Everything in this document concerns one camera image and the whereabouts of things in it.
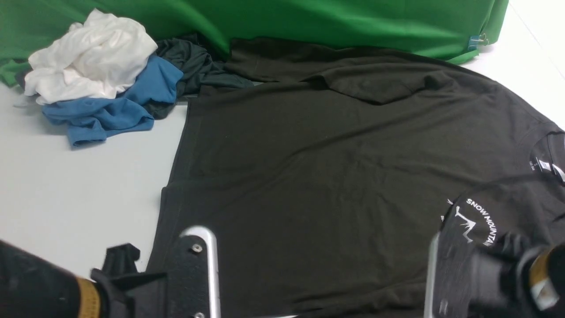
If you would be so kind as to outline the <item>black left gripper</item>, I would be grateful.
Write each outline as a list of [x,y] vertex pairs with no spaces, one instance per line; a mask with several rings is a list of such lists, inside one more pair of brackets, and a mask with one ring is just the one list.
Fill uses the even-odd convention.
[[138,248],[130,243],[105,250],[101,269],[90,274],[101,296],[101,318],[166,318],[168,276],[139,272]]

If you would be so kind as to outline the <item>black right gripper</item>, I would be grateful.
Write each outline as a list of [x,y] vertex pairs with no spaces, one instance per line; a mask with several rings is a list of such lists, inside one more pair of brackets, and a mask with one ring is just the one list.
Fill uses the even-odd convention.
[[536,255],[529,239],[511,233],[474,251],[468,317],[535,318],[525,272]]

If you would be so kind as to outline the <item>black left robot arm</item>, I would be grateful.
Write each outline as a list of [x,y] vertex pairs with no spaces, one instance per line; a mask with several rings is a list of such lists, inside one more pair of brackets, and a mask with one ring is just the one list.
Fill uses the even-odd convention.
[[0,246],[3,318],[166,318],[167,276],[139,273],[140,251],[107,248],[101,269],[77,276],[5,241]]

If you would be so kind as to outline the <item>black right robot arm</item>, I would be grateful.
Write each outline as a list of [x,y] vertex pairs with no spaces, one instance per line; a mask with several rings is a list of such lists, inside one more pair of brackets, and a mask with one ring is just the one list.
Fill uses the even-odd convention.
[[505,234],[471,258],[469,318],[562,318],[564,245]]

